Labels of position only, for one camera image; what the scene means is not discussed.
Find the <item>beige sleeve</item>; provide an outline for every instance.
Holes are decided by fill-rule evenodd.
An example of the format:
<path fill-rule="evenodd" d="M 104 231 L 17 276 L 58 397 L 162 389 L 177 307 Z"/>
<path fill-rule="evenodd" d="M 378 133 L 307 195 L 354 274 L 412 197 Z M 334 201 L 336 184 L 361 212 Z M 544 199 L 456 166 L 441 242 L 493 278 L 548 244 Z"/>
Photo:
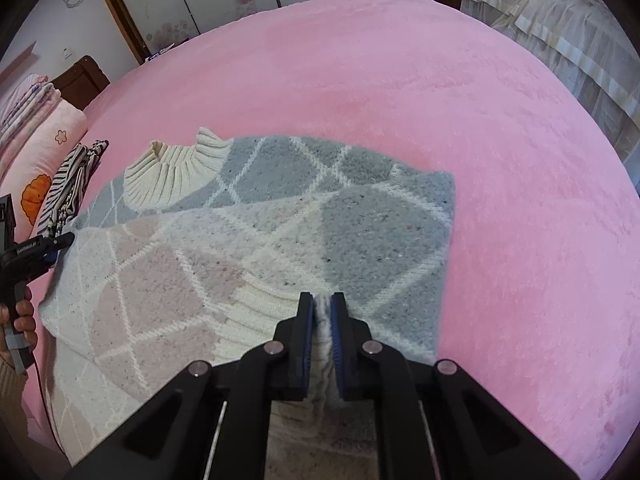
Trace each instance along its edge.
<path fill-rule="evenodd" d="M 34 472 L 43 480 L 57 480 L 68 471 L 69 462 L 60 452 L 29 438 L 27 416 L 22 409 L 22 392 L 26 381 L 26 374 L 15 373 L 0 358 L 0 418 Z"/>

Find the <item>brown wooden headboard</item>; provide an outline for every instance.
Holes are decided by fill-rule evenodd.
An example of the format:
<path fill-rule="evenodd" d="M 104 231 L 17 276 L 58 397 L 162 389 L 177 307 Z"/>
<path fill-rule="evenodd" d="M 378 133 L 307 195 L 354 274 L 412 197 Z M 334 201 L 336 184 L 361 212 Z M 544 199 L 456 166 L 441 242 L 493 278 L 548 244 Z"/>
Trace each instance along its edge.
<path fill-rule="evenodd" d="M 65 101 L 79 110 L 84 110 L 100 92 L 107 88 L 109 80 L 92 57 L 84 56 L 69 70 L 55 78 L 52 83 L 60 90 L 60 95 Z"/>

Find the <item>ribbed cuff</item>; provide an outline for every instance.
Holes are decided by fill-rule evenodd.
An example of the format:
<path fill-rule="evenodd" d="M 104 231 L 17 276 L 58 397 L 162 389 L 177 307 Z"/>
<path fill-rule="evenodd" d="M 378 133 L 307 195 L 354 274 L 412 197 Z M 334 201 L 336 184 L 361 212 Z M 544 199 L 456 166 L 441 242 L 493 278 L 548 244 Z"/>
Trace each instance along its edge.
<path fill-rule="evenodd" d="M 4 359 L 0 358 L 0 402 L 19 401 L 26 381 L 26 374 L 17 374 Z"/>

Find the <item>white wall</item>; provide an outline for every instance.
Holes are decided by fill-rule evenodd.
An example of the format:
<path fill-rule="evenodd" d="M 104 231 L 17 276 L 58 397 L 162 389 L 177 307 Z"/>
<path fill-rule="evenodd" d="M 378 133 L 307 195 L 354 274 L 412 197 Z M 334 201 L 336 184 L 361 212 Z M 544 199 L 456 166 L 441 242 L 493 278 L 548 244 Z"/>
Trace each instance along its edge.
<path fill-rule="evenodd" d="M 0 99 L 27 74 L 53 79 L 82 56 L 93 57 L 110 81 L 138 66 L 104 0 L 84 0 L 72 9 L 63 0 L 40 0 L 0 60 L 0 68 L 33 41 L 37 42 L 33 53 L 0 84 Z M 72 53 L 68 59 L 65 48 Z"/>

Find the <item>stack of folded bedding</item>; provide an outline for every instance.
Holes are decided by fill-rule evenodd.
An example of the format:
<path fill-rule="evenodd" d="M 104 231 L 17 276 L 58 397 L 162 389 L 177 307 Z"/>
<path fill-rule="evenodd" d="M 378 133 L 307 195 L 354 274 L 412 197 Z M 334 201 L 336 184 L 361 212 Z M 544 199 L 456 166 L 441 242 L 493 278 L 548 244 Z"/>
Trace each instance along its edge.
<path fill-rule="evenodd" d="M 12 196 L 17 242 L 31 236 L 56 172 L 86 131 L 85 114 L 46 76 L 28 75 L 0 103 L 0 196 Z"/>

